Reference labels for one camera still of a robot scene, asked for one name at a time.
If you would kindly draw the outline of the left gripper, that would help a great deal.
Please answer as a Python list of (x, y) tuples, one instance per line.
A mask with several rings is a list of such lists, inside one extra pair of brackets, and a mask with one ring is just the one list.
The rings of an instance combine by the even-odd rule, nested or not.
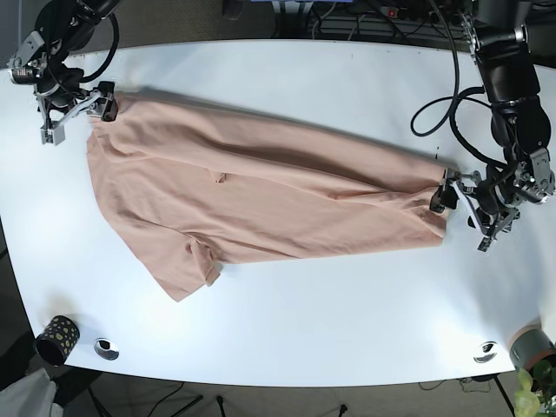
[(455, 169), (446, 169), (429, 208), (437, 214), (446, 209), (456, 210), (458, 203), (468, 213), (467, 224), (482, 235), (478, 246), (487, 252), (500, 233), (509, 233), (514, 221), (519, 220), (520, 211), (512, 204), (507, 206), (496, 194), (502, 177), (483, 180), (479, 171), (462, 174)]

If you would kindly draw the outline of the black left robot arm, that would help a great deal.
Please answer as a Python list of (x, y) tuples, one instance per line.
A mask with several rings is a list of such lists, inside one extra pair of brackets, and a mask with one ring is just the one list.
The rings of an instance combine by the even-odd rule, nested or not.
[[(555, 192), (548, 150), (551, 123), (541, 106), (539, 79), (527, 43), (526, 17), (532, 6), (529, 1), (463, 1), (457, 6), (482, 84), (456, 88), (441, 122), (449, 124), (468, 153), (485, 163), (486, 172), (446, 169), (430, 208), (442, 213), (464, 205), (469, 225), (482, 235), (481, 252), (498, 234), (510, 232), (520, 218), (520, 204), (542, 204)], [(460, 103), (481, 94), (492, 112), (491, 132), (503, 150), (502, 161), (478, 151), (457, 126)]]

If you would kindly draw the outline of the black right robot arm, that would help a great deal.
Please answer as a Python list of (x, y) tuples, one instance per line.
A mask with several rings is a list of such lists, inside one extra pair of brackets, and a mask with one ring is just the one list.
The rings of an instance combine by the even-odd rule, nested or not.
[[(118, 111), (115, 84), (100, 82), (91, 90), (81, 86), (99, 78), (116, 54), (120, 30), (115, 9), (119, 4), (118, 1), (48, 2), (37, 17), (34, 30), (8, 61), (10, 80), (33, 87), (43, 118), (42, 143), (63, 142), (65, 123), (82, 113), (103, 122), (115, 121)], [(112, 27), (112, 43), (100, 67), (86, 75), (83, 69), (66, 66), (64, 61), (72, 52), (83, 49), (96, 26), (105, 20)]]

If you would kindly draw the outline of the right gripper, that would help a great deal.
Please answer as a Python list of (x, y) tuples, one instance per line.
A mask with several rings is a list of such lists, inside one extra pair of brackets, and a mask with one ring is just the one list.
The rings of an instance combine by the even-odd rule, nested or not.
[(86, 114), (101, 122), (114, 122), (118, 115), (115, 84), (102, 81), (92, 90), (83, 90), (78, 98), (69, 98), (57, 85), (45, 93), (36, 93), (38, 110), (43, 118), (40, 128), (42, 144), (54, 146), (62, 143), (65, 125), (72, 119)]

